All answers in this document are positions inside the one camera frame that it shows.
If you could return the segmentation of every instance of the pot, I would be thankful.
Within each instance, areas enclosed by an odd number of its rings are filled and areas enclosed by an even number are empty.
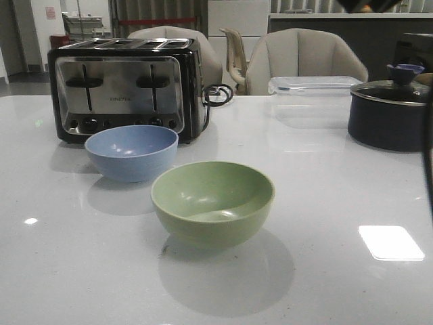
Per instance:
[[[429,90],[416,82],[400,86],[389,80],[353,85],[349,134],[376,148],[421,151]]]

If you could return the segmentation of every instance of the pot lid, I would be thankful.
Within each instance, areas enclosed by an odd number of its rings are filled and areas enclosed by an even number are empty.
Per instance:
[[[423,106],[427,102],[430,88],[420,83],[399,86],[391,80],[379,80],[353,85],[352,95],[394,105]]]

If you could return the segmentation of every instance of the stainless steel toaster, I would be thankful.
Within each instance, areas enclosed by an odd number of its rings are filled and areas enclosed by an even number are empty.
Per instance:
[[[55,125],[65,142],[153,124],[185,143],[209,122],[195,39],[91,39],[52,49],[48,64]]]

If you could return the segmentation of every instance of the beige chair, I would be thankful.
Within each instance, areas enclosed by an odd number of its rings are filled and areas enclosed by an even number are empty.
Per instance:
[[[236,82],[236,94],[246,95],[245,74],[247,61],[245,59],[244,42],[239,31],[232,28],[220,28],[227,38],[227,72]]]
[[[223,65],[212,45],[201,32],[174,26],[158,26],[137,30],[128,36],[129,39],[151,39],[158,37],[197,39],[200,44],[204,86],[207,87],[214,83],[221,84],[223,80]]]
[[[338,35],[291,28],[260,38],[246,72],[248,95],[268,95],[272,77],[348,76],[368,80],[368,71]]]

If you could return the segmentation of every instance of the toaster knob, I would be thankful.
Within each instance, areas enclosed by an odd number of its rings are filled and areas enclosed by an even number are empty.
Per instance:
[[[157,125],[157,126],[161,127],[162,126],[162,120],[159,117],[154,116],[149,120],[149,124]]]
[[[83,119],[83,128],[86,131],[96,131],[97,119],[93,117],[86,117]]]

